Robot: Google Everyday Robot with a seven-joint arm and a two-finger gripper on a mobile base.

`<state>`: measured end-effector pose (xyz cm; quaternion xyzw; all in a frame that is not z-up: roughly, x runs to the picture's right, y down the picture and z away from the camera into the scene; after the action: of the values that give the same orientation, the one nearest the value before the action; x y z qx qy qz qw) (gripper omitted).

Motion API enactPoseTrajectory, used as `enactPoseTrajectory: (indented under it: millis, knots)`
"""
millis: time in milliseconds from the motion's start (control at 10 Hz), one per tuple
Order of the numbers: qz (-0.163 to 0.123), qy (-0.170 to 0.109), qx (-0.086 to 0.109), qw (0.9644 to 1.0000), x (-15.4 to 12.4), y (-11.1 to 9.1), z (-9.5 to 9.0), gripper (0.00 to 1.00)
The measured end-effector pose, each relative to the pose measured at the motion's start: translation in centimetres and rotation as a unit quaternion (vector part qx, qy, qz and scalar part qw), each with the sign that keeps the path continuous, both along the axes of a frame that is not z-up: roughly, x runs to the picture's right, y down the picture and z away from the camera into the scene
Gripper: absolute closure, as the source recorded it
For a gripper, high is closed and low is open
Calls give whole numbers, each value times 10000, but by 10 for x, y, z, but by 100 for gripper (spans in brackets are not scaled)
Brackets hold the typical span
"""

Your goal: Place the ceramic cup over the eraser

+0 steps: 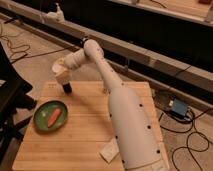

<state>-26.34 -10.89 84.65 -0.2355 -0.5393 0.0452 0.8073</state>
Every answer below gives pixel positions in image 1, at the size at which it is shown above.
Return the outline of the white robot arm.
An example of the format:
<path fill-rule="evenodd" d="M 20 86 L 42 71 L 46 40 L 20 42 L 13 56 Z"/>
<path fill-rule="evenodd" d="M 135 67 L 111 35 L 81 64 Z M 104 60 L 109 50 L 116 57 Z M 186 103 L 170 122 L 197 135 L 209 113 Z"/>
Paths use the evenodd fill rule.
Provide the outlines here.
<path fill-rule="evenodd" d="M 109 65 L 97 41 L 88 39 L 80 50 L 60 57 L 52 71 L 60 85 L 71 87 L 70 72 L 89 62 L 109 92 L 108 111 L 125 171 L 169 171 L 141 98 Z"/>

